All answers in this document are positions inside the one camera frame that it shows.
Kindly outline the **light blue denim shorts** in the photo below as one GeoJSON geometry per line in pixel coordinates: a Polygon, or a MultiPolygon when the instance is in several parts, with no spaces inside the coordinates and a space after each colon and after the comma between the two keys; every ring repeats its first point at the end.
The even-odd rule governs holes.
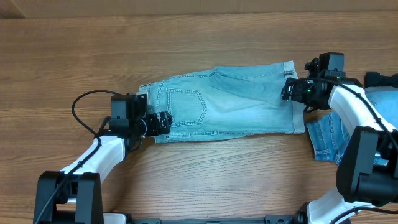
{"type": "Polygon", "coordinates": [[[302,134],[304,105],[282,99],[292,61],[251,67],[215,67],[139,87],[148,113],[173,117],[157,143],[217,141],[256,134],[302,134]]]}

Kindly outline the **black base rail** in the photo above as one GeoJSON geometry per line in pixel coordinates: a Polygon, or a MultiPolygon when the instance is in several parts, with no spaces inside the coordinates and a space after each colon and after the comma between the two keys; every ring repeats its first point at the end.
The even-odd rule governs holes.
{"type": "Polygon", "coordinates": [[[104,213],[104,224],[291,224],[293,215],[266,215],[264,218],[221,218],[191,220],[134,219],[126,213],[104,213]]]}

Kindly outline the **black folded garment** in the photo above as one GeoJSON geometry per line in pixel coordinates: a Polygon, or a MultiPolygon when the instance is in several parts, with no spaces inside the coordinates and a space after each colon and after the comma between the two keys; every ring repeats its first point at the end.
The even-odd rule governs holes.
{"type": "Polygon", "coordinates": [[[398,74],[392,76],[381,75],[378,72],[367,72],[364,77],[364,86],[369,87],[398,87],[398,74]]]}

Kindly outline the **darker blue denim shorts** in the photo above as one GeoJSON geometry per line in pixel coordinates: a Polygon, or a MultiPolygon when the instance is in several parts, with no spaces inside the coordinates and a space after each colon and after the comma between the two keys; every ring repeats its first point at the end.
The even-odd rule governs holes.
{"type": "MultiPolygon", "coordinates": [[[[378,113],[397,127],[397,88],[369,87],[365,89],[369,102],[378,113]]],[[[307,123],[314,158],[319,161],[341,162],[350,136],[334,111],[319,120],[307,123]]]]}

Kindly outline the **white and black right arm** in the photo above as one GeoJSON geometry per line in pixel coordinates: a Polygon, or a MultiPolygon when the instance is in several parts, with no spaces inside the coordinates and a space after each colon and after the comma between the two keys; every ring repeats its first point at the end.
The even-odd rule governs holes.
{"type": "Polygon", "coordinates": [[[362,84],[343,70],[343,53],[326,52],[306,63],[306,78],[288,78],[283,100],[304,111],[331,109],[350,140],[336,172],[336,186],[297,211],[291,223],[348,223],[361,211],[388,214],[397,202],[397,129],[367,99],[362,84]]]}

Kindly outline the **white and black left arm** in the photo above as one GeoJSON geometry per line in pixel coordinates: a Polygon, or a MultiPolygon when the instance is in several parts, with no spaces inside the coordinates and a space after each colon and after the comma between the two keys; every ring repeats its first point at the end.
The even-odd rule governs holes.
{"type": "Polygon", "coordinates": [[[101,184],[130,152],[138,150],[144,138],[170,132],[173,121],[167,111],[148,114],[147,93],[111,92],[111,114],[98,131],[84,125],[92,145],[60,171],[45,171],[37,183],[34,224],[116,223],[128,224],[128,213],[103,210],[101,184]]]}

